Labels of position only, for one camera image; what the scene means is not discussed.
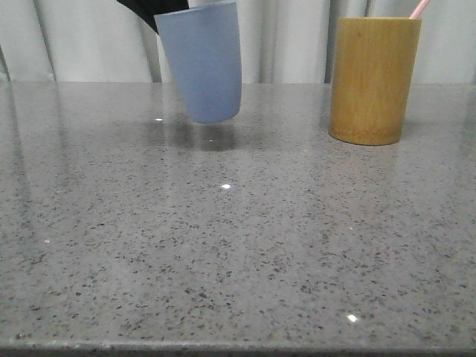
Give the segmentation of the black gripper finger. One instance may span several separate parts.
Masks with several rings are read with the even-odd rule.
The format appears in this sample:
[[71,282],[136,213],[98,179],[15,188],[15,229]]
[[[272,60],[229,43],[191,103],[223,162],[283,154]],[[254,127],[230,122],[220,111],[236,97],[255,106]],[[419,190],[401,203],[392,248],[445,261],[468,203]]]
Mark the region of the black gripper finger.
[[155,22],[156,15],[188,10],[188,0],[118,0],[118,3],[131,10],[159,34]]

